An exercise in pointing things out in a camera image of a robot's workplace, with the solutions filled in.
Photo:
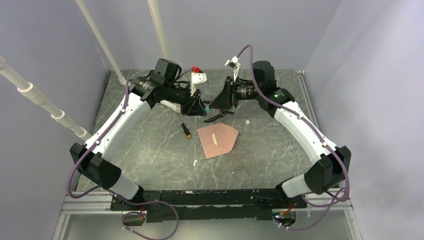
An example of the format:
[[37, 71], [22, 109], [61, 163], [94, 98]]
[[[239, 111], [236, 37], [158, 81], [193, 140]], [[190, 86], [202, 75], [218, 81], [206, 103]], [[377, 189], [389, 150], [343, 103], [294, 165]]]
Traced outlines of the cream lined letter paper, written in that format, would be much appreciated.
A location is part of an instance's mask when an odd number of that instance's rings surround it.
[[212, 137], [213, 143], [217, 146], [217, 145], [218, 145], [218, 141], [217, 141], [217, 138], [216, 138], [215, 133], [213, 133], [213, 134], [211, 135], [211, 137]]

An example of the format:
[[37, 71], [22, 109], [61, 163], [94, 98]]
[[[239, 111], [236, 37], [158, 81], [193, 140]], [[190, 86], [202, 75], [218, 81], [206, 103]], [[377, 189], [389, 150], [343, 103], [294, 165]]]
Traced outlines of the pink paper envelope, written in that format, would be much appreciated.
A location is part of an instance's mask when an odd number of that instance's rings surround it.
[[232, 151], [239, 131], [229, 125], [216, 123], [197, 129], [206, 159], [228, 154]]

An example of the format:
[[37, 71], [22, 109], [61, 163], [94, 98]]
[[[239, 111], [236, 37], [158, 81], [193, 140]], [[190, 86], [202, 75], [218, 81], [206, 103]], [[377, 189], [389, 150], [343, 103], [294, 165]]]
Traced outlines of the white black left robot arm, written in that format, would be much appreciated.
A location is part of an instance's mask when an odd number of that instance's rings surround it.
[[74, 168], [69, 180], [78, 172], [97, 188], [124, 198], [129, 209], [139, 209], [145, 202], [144, 189], [111, 162], [115, 151], [156, 104], [183, 116], [205, 117], [207, 111], [198, 85], [207, 81], [200, 68], [182, 71], [179, 64], [165, 58], [160, 58], [147, 76], [127, 80], [122, 101], [103, 126], [83, 144], [76, 142], [70, 148]]

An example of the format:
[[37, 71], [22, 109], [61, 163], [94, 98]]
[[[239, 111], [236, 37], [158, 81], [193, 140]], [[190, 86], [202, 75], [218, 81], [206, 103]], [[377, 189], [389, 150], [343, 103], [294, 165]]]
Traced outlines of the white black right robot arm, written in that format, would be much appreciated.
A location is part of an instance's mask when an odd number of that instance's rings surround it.
[[256, 100], [261, 109], [294, 136], [312, 163], [307, 172], [276, 186], [275, 200], [280, 207], [289, 207], [297, 196], [320, 195], [347, 180], [351, 151], [328, 140], [304, 114], [293, 95], [277, 86], [275, 69], [270, 62], [254, 62], [251, 80], [238, 76], [240, 63], [237, 57], [225, 64], [233, 69], [233, 75], [224, 80], [222, 91], [208, 105], [209, 108], [224, 112], [236, 108], [239, 101]]

